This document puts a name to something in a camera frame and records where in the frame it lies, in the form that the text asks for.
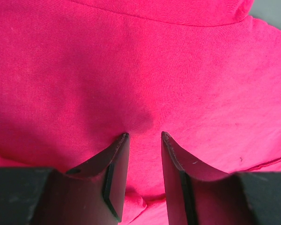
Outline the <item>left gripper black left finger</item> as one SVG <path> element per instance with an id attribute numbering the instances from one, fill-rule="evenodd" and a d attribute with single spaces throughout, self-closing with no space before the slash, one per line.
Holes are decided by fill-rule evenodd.
<path id="1" fill-rule="evenodd" d="M 130 137 L 65 173 L 0 167 L 0 225 L 116 225 L 122 220 Z"/>

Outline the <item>red t shirt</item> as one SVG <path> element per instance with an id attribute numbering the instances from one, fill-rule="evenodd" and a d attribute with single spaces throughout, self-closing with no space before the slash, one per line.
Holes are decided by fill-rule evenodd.
<path id="1" fill-rule="evenodd" d="M 66 171 L 129 133 L 125 225 L 166 225 L 161 132 L 281 171 L 281 30 L 251 0 L 0 0 L 0 166 Z"/>

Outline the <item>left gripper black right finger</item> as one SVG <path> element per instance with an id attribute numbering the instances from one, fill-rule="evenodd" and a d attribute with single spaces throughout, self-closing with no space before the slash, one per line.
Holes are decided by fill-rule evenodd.
<path id="1" fill-rule="evenodd" d="M 281 172 L 225 173 L 161 134 L 171 225 L 281 225 Z"/>

